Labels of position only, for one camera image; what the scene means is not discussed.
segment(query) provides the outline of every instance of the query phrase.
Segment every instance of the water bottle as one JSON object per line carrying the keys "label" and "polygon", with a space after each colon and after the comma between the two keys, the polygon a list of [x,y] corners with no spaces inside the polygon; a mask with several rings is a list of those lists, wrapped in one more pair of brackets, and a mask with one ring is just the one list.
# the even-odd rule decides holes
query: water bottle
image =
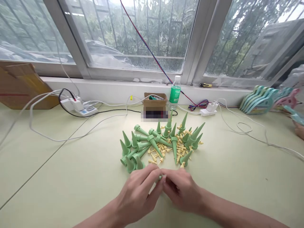
{"label": "water bottle", "polygon": [[169,99],[169,108],[170,110],[176,110],[178,98],[180,97],[181,92],[181,77],[176,75],[175,81],[171,86],[171,93]]}

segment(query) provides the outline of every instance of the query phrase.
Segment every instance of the pink plastic item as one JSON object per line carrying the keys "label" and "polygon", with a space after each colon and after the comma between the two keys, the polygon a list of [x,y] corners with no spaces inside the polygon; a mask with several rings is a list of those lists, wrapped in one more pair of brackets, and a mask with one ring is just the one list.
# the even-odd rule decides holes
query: pink plastic item
{"label": "pink plastic item", "polygon": [[295,96],[300,92],[300,89],[294,89],[289,96],[279,99],[272,107],[272,111],[281,111],[284,105],[291,107],[292,109],[297,105],[297,99]]}

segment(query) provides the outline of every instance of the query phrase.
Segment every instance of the hand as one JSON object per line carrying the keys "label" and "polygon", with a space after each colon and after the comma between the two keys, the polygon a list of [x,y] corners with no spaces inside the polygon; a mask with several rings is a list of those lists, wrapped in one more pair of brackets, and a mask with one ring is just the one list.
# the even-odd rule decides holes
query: hand
{"label": "hand", "polygon": [[205,190],[194,182],[191,175],[184,168],[162,169],[162,173],[167,175],[164,192],[173,204],[182,211],[201,214]]}
{"label": "hand", "polygon": [[113,200],[123,226],[134,223],[153,211],[166,177],[163,176],[152,192],[149,192],[160,175],[162,171],[153,164],[131,173],[120,194]]}
{"label": "hand", "polygon": [[297,122],[293,121],[294,126],[295,126],[295,133],[297,136],[299,136],[301,139],[304,140],[304,126],[301,124],[298,124]]}

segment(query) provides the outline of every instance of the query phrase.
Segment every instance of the black cable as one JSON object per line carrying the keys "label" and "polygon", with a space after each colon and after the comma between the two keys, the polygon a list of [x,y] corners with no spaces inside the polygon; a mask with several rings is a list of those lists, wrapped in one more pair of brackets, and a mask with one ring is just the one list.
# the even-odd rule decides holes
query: black cable
{"label": "black cable", "polygon": [[[112,110],[107,110],[107,111],[100,111],[100,112],[97,112],[97,113],[95,113],[95,114],[92,114],[92,115],[86,116],[86,117],[77,116],[77,115],[74,115],[74,114],[70,113],[70,112],[69,112],[68,110],[66,110],[66,109],[64,108],[64,106],[62,105],[60,97],[61,97],[61,95],[62,95],[62,93],[63,93],[64,90],[69,91],[68,89],[65,89],[65,88],[63,88],[63,89],[61,90],[61,92],[59,93],[59,96],[58,96],[59,104],[60,104],[60,106],[63,108],[64,111],[66,111],[68,114],[70,114],[70,115],[72,115],[72,116],[75,116],[75,117],[87,118],[87,117],[91,117],[91,116],[94,116],[94,115],[97,115],[97,114],[103,113],[103,112],[116,111],[116,110],[125,110],[125,109],[112,109]],[[131,110],[131,109],[127,109],[127,110],[128,110],[128,111],[132,111],[132,112],[139,112],[139,113],[141,113],[141,111],[134,111],[134,110]]]}

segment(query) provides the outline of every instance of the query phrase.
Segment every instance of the green bottle label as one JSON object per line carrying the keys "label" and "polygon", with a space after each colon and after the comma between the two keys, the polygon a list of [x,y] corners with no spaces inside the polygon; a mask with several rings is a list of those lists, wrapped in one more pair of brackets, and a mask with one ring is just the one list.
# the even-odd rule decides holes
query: green bottle label
{"label": "green bottle label", "polygon": [[181,89],[179,88],[171,88],[171,93],[170,93],[170,102],[171,103],[177,103],[178,102],[178,98],[180,97],[180,92]]}

